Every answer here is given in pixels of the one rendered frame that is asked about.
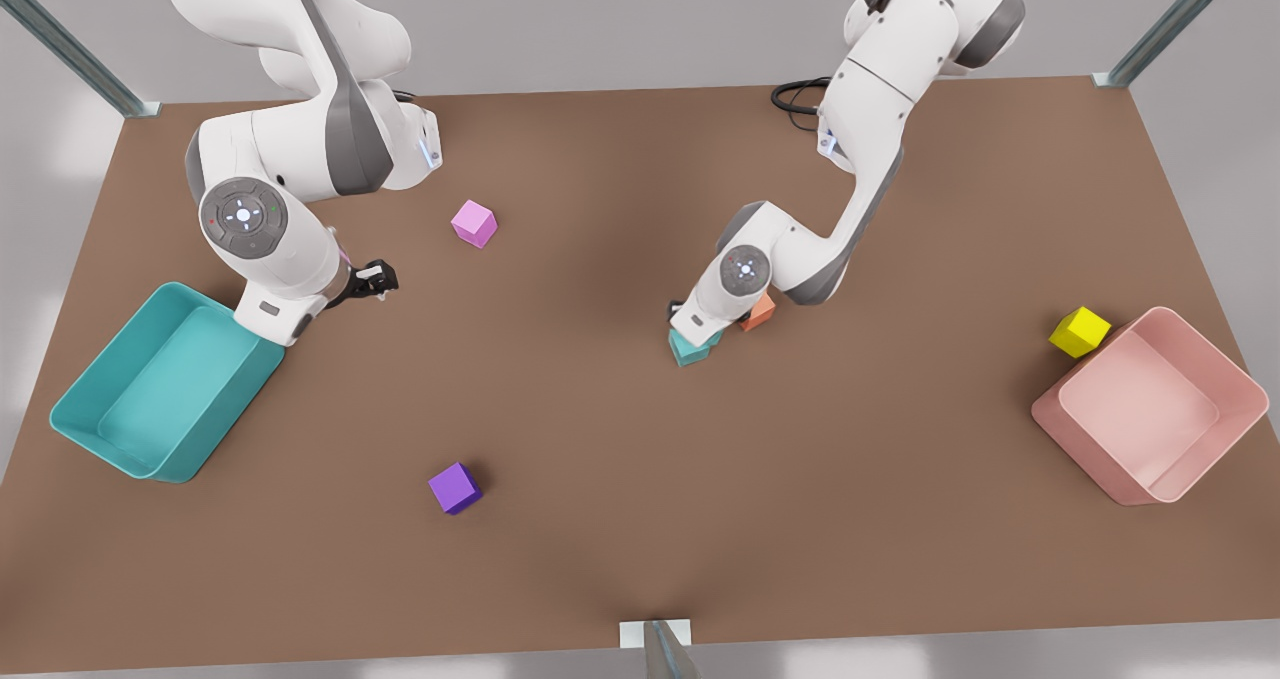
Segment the yellow cube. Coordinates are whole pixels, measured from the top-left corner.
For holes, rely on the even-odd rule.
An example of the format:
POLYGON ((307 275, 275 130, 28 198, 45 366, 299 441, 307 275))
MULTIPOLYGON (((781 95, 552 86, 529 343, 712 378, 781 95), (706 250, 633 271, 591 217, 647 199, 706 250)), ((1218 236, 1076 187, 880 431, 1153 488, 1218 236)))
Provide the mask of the yellow cube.
POLYGON ((1111 328, 1111 323, 1101 315, 1079 306, 1060 320, 1051 332, 1048 342, 1068 356, 1080 359, 1097 350, 1111 328))

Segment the silver frame post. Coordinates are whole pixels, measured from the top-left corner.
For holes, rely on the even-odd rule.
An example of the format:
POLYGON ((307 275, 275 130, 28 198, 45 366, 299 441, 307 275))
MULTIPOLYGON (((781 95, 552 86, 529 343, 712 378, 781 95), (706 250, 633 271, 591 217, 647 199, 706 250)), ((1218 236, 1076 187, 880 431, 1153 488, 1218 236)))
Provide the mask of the silver frame post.
POLYGON ((687 652, 689 619, 623 621, 618 632, 620 648, 643 648, 646 679, 703 679, 687 652))
POLYGON ((124 118, 157 117, 163 105, 140 99, 40 0, 0 0, 0 6, 124 118))
POLYGON ((1106 72, 1091 74, 1097 88, 1128 88, 1213 0, 1175 0, 1106 72))

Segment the pink plastic bin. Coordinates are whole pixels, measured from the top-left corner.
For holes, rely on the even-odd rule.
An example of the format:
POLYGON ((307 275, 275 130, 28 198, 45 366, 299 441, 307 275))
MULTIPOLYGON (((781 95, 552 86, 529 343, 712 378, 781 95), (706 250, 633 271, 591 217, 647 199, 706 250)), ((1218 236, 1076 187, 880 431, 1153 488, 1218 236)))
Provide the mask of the pink plastic bin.
POLYGON ((1116 503, 1179 501, 1268 411, 1245 370, 1170 307, 1125 324, 1030 406, 1116 503))

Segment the teal blue cube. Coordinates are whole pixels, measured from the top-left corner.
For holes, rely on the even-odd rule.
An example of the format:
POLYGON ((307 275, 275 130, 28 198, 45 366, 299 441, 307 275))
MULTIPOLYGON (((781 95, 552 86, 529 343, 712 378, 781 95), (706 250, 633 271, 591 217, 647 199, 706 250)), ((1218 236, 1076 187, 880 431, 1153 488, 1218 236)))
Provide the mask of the teal blue cube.
POLYGON ((710 350, 719 343, 723 333, 724 333, 723 331, 716 332, 705 343, 695 346, 690 343, 687 340, 685 340, 678 331, 676 331, 675 328, 669 328, 668 346, 673 354, 677 365, 687 366, 690 364, 707 359, 710 354, 710 350))

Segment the pink cube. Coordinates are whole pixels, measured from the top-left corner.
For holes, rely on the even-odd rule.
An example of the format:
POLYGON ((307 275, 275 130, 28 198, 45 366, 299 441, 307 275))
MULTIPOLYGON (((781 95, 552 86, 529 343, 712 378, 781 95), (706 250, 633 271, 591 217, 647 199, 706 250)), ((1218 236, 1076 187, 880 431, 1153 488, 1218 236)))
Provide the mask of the pink cube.
POLYGON ((462 204, 451 225, 462 241, 476 249, 484 249, 498 229, 495 213, 472 200, 462 204))

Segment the purple cube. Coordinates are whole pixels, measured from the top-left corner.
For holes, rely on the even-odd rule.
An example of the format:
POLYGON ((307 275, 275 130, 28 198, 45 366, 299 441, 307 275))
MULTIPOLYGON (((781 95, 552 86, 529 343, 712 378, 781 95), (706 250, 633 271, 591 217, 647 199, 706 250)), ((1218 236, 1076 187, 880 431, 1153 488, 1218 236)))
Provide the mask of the purple cube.
POLYGON ((431 477, 428 486, 447 515, 458 515, 483 497, 483 489, 463 462, 451 464, 431 477))

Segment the teal plastic bin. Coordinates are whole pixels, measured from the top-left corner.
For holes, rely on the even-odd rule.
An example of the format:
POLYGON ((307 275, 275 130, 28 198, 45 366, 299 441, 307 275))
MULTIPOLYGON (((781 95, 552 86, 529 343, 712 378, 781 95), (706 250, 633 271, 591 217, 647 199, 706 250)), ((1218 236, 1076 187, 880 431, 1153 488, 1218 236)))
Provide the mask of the teal plastic bin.
POLYGON ((168 282, 55 402, 49 423, 128 477, 186 483, 284 356, 229 307, 168 282))

